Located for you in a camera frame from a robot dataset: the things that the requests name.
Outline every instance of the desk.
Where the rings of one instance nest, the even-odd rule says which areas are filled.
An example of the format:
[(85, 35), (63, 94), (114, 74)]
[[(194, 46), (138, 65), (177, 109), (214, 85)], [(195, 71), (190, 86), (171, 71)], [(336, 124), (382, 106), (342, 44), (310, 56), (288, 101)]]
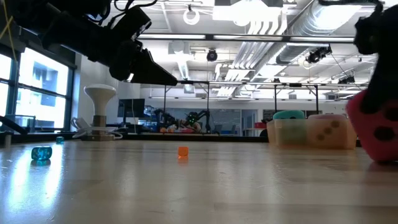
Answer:
[(219, 136), (219, 134), (193, 134), (193, 133), (141, 133), (143, 135), (170, 135), (170, 136)]
[[(398, 167), (361, 148), (65, 141), (0, 149), (0, 223), (396, 223)], [(188, 160), (177, 147), (188, 146)]]
[(244, 129), (244, 136), (252, 136), (252, 137), (259, 137), (261, 131), (265, 130), (266, 128), (246, 128)]

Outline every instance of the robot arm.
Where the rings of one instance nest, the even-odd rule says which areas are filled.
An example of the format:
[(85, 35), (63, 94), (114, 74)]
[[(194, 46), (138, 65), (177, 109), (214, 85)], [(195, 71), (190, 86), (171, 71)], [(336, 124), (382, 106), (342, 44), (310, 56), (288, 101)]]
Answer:
[(161, 109), (157, 109), (154, 111), (156, 115), (156, 122), (157, 122), (157, 131), (160, 132), (161, 128), (168, 128), (171, 125), (176, 125), (178, 128), (179, 121), (171, 116), (169, 113), (165, 113)]
[(202, 117), (206, 116), (206, 133), (211, 133), (211, 127), (209, 125), (210, 121), (210, 111), (203, 110), (199, 113), (191, 112), (187, 115), (185, 125), (193, 126), (196, 122), (198, 122)]
[(111, 0), (7, 0), (7, 8), (17, 25), (37, 35), (46, 50), (62, 45), (86, 55), (108, 66), (111, 76), (120, 81), (133, 73), (133, 83), (175, 86), (177, 79), (136, 40), (152, 24), (141, 9), (151, 4), (129, 8), (131, 3), (128, 0), (123, 12), (106, 27), (99, 24), (109, 16)]

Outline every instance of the ceiling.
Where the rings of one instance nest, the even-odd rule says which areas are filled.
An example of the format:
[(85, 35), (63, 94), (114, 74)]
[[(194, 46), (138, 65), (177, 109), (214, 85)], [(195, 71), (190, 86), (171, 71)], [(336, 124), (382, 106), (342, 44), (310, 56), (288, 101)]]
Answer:
[[(287, 10), (287, 23), (290, 23), (294, 17), (310, 2), (309, 0), (296, 0), (297, 6)], [(240, 27), (232, 21), (215, 21), (211, 13), (214, 6), (214, 0), (193, 1), (192, 8), (203, 10), (200, 12), (200, 20), (195, 25), (188, 25), (183, 14), (187, 9), (187, 3), (184, 1), (175, 5), (174, 0), (168, 2), (158, 2), (151, 7), (144, 7), (144, 12), (151, 18), (152, 25), (146, 33), (185, 33), (185, 34), (247, 34), (249, 26)], [(398, 3), (397, 0), (386, 1), (386, 6)], [(353, 37), (355, 35), (354, 25), (359, 17), (368, 16), (373, 11), (371, 7), (362, 7), (347, 23), (335, 30), (331, 35)], [(112, 7), (111, 15), (118, 14)], [(167, 71), (178, 74), (178, 65), (173, 57), (168, 55), (168, 47), (171, 41), (166, 40), (145, 40), (142, 41), (144, 47), (152, 52), (154, 60)], [(206, 73), (214, 72), (218, 63), (232, 62), (239, 52), (242, 42), (207, 42), (207, 41), (187, 41), (192, 54), (191, 60), (187, 62), (190, 71), (204, 71), (203, 80), (208, 78)], [(341, 76), (342, 70), (346, 73), (355, 71), (354, 77), (356, 83), (366, 83), (371, 77), (371, 71), (376, 61), (376, 56), (362, 56), (358, 53), (356, 47), (352, 44), (332, 44), (333, 57), (330, 55), (321, 60), (318, 64), (309, 66), (303, 62), (305, 55), (298, 58), (290, 66), (286, 67), (282, 73), (277, 75), (282, 82), (327, 82), (333, 78)], [(209, 49), (216, 49), (218, 60), (220, 62), (207, 62), (206, 55)]]

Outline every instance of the ceiling light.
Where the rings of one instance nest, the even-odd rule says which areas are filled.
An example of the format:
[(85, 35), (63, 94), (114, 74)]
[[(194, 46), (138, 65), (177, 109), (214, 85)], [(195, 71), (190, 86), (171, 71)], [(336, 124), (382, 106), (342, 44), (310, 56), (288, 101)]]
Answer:
[(291, 37), (291, 42), (313, 42), (330, 44), (352, 44), (354, 37)]
[[(188, 13), (189, 12), (194, 12), (195, 13), (195, 17), (192, 18), (192, 19), (188, 19)], [(199, 12), (197, 10), (191, 9), (190, 6), (189, 6), (188, 9), (184, 12), (183, 19), (184, 19), (184, 22), (186, 24), (195, 25), (195, 24), (197, 24), (199, 22), (200, 15), (199, 15)]]
[(141, 34), (141, 40), (205, 40), (206, 35), (195, 34)]
[(243, 82), (209, 82), (210, 84), (240, 85)]

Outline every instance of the white cable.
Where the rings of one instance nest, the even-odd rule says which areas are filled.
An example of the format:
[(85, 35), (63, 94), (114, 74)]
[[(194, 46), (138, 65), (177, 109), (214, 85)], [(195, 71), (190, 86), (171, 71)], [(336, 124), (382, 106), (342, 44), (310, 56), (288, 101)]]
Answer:
[(72, 136), (72, 138), (80, 138), (82, 136), (85, 136), (89, 134), (92, 131), (104, 131), (107, 134), (115, 134), (118, 135), (119, 137), (114, 137), (115, 139), (121, 139), (123, 138), (123, 135), (119, 132), (115, 132), (114, 127), (86, 127), (86, 128), (79, 128), (76, 124), (77, 118), (72, 118), (70, 120), (70, 124), (77, 129), (77, 133)]
[(195, 9), (192, 9), (192, 12), (195, 13), (195, 17), (194, 17), (193, 19), (188, 19), (188, 13), (189, 13), (189, 12), (190, 12), (190, 11), (189, 11), (188, 9), (184, 12), (184, 15), (183, 15), (184, 22), (185, 22), (186, 24), (188, 24), (188, 25), (195, 25), (195, 24), (197, 24), (197, 23), (199, 22), (199, 20), (200, 20), (199, 12), (198, 12), (197, 10), (195, 10)]
[(204, 11), (204, 10), (198, 10), (198, 12), (201, 12), (201, 13), (203, 13), (203, 14), (206, 14), (206, 15), (209, 15), (209, 16), (212, 16), (213, 15), (213, 13), (209, 13), (209, 12), (206, 12), (206, 11)]

